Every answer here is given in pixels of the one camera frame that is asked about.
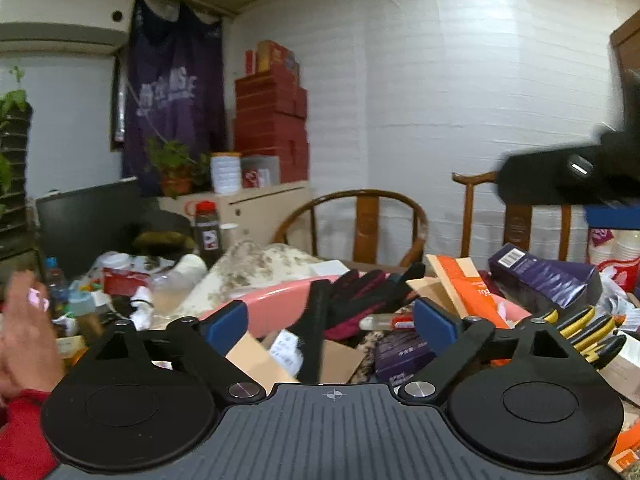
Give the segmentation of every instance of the black suction cup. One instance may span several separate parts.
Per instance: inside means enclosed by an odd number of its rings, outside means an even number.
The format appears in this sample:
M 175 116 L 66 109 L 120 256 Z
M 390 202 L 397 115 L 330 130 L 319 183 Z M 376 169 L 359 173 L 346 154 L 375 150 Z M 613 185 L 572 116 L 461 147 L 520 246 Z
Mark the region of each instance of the black suction cup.
M 175 459 L 213 427 L 216 407 L 197 379 L 154 366 L 135 329 L 91 347 L 44 405 L 42 429 L 62 462 L 96 473 Z
M 555 355 L 514 359 L 463 380 L 447 411 L 464 439 L 529 470 L 569 469 L 606 457 L 620 430 L 620 400 L 584 359 L 570 360 L 561 349 Z

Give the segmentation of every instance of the stack of red boxes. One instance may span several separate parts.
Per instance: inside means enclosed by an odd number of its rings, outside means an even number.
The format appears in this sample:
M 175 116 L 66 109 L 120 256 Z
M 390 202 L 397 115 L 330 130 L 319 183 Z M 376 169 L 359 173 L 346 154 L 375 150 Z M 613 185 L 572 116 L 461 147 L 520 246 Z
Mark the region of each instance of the stack of red boxes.
M 235 149 L 242 155 L 276 155 L 280 182 L 307 180 L 306 90 L 284 65 L 236 80 Z

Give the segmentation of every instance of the gray textured plate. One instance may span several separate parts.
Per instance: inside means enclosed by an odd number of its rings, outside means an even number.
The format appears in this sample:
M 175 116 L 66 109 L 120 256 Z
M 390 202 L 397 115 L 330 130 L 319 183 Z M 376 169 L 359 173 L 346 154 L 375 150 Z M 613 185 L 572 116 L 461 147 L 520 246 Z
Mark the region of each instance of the gray textured plate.
M 618 478 L 605 465 L 549 477 Z M 475 455 L 450 432 L 438 410 L 405 406 L 388 386 L 281 384 L 260 404 L 227 410 L 213 435 L 181 459 L 117 478 L 524 480 L 543 476 L 501 468 Z M 49 479 L 113 480 L 113 476 L 62 465 Z

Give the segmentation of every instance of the red cap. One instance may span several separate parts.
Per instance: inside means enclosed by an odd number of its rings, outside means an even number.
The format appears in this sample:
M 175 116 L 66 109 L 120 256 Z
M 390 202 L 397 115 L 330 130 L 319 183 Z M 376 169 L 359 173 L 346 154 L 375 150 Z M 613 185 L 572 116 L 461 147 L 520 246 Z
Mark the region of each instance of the red cap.
M 196 204 L 196 213 L 213 213 L 216 210 L 216 203 L 211 200 L 203 200 Z

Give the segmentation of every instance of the paper note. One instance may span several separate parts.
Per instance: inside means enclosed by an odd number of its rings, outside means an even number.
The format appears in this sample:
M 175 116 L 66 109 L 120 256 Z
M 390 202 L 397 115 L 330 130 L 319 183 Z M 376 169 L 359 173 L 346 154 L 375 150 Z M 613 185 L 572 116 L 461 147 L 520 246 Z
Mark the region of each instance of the paper note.
M 269 354 L 286 372 L 295 377 L 302 367 L 302 352 L 298 349 L 298 336 L 288 330 L 281 330 Z
M 635 308 L 626 313 L 625 322 L 620 327 L 620 330 L 636 332 L 638 327 L 640 327 L 640 308 Z
M 349 272 L 347 267 L 340 260 L 329 260 L 327 262 L 320 262 L 319 264 L 309 265 L 316 276 L 341 276 L 345 272 Z

